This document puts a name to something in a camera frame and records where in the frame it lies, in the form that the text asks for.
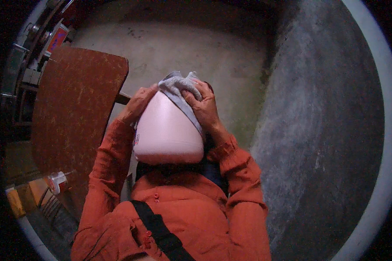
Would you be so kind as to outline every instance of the shoulder strap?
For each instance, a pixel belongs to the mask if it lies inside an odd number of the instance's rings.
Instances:
[[[157,246],[171,261],[194,261],[193,257],[183,248],[180,239],[168,230],[162,216],[154,214],[150,206],[143,201],[131,201],[144,226],[152,232]]]

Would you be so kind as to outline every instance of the orange jacket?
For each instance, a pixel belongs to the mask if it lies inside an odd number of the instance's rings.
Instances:
[[[89,175],[89,193],[71,250],[73,261],[124,260],[142,252],[168,260],[133,205],[120,203],[133,137],[133,128],[118,120],[107,130]],[[208,157],[219,161],[221,175],[230,184],[230,198],[198,173],[165,178],[153,171],[136,182],[132,199],[145,201],[161,214],[195,260],[271,260],[258,165],[232,135]]]

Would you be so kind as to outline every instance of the brown table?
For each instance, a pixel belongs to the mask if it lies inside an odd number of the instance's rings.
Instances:
[[[32,155],[43,176],[69,175],[71,188],[58,195],[79,220],[88,175],[116,101],[128,75],[128,60],[87,49],[56,48],[43,72],[32,120]]]

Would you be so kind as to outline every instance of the pink jug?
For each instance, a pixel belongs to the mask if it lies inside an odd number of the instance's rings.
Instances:
[[[203,147],[203,138],[189,118],[158,91],[137,125],[137,161],[151,165],[198,163],[203,158]]]

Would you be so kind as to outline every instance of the gray cloth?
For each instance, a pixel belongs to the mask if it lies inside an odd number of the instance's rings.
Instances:
[[[158,83],[158,88],[189,118],[200,135],[204,137],[202,126],[196,119],[192,108],[180,93],[182,90],[186,90],[191,92],[196,100],[202,100],[202,96],[196,89],[195,82],[192,79],[197,79],[195,72],[192,71],[186,78],[183,78],[180,71],[175,70]]]

